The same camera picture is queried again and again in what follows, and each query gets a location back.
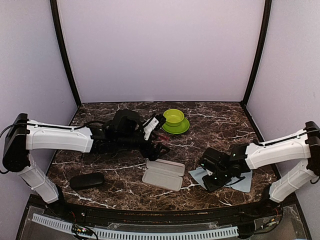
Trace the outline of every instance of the red wire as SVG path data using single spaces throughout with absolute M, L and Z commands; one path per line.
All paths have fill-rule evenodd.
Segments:
M 74 213 L 73 211 L 72 211 L 71 213 L 72 213 L 72 215 L 73 215 L 74 222 L 76 222 L 76 215 L 75 215 L 75 213 Z
M 169 141 L 170 141 L 170 138 L 169 138 L 169 137 L 167 137 L 167 136 L 164 136 L 164 135 L 158 134 L 158 137 L 159 137 L 159 139 L 164 140 L 164 141 L 166 141 L 166 142 L 169 142 Z
M 278 217 L 279 216 L 278 210 L 276 208 L 274 210 L 276 211 L 276 216 Z

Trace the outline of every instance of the vertical black pole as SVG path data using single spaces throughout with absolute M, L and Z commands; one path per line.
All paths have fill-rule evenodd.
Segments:
M 68 78 L 68 82 L 69 82 L 69 85 L 70 85 L 70 88 L 71 88 L 71 91 L 73 94 L 74 101 L 75 101 L 76 105 L 78 107 L 80 107 L 82 103 L 81 103 L 80 96 L 79 96 L 79 93 L 77 90 L 74 76 L 71 71 L 71 66 L 70 66 L 70 62 L 69 62 L 69 58 L 68 58 L 68 54 L 67 54 L 67 49 L 66 49 L 66 45 L 65 45 L 65 41 L 64 41 L 64 36 L 62 33 L 62 28 L 61 28 L 57 0 L 50 0 L 50 4 L 51 4 L 51 12 L 52 12 L 52 18 L 53 18 L 53 23 L 54 23 L 56 39 L 58 41 L 58 45 L 60 48 L 60 54 L 61 54 L 61 58 L 63 61 L 64 70 L 65 70 L 66 76 Z
M 255 52 L 255 57 L 253 61 L 253 66 L 251 69 L 248 85 L 246 86 L 245 94 L 242 100 L 242 104 L 244 106 L 247 106 L 250 94 L 252 92 L 252 89 L 255 84 L 255 80 L 257 77 L 257 72 L 259 69 L 259 64 L 262 56 L 262 52 L 265 45 L 266 35 L 267 35 L 267 29 L 269 24 L 269 18 L 270 18 L 270 12 L 271 12 L 271 4 L 272 0 L 265 0 L 264 3 L 264 11 L 263 11 L 263 17 L 262 17 L 262 24 L 261 24 L 261 30 L 259 35 L 259 41 Z

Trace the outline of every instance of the white cable tray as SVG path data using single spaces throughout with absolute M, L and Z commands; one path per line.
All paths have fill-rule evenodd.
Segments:
M 34 213 L 32 221 L 43 226 L 72 234 L 72 223 L 54 219 Z M 237 237 L 238 227 L 227 227 L 207 231 L 174 232 L 174 233 L 147 233 L 107 230 L 99 227 L 91 228 L 99 240 L 216 240 Z

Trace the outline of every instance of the green saucer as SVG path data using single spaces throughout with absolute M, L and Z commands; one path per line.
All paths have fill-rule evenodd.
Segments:
M 168 126 L 167 124 L 164 124 L 162 128 L 170 134 L 183 134 L 190 128 L 190 122 L 185 118 L 179 126 Z

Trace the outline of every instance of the black bracket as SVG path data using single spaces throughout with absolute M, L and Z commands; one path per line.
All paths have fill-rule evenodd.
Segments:
M 213 192 L 231 181 L 231 178 L 240 178 L 241 173 L 250 172 L 245 161 L 247 144 L 235 146 L 231 155 L 208 147 L 203 153 L 199 163 L 212 172 L 202 178 L 206 189 Z
M 3 166 L 10 172 L 20 172 L 30 166 L 29 150 L 26 150 L 28 115 L 20 113 L 14 124 L 25 124 L 13 126 L 5 137 L 3 151 Z
M 313 171 L 315 175 L 320 176 L 320 128 L 313 121 L 308 121 L 305 123 L 305 130 L 309 132 L 307 133 L 307 143 L 309 144 L 311 155 L 308 158 L 306 168 Z

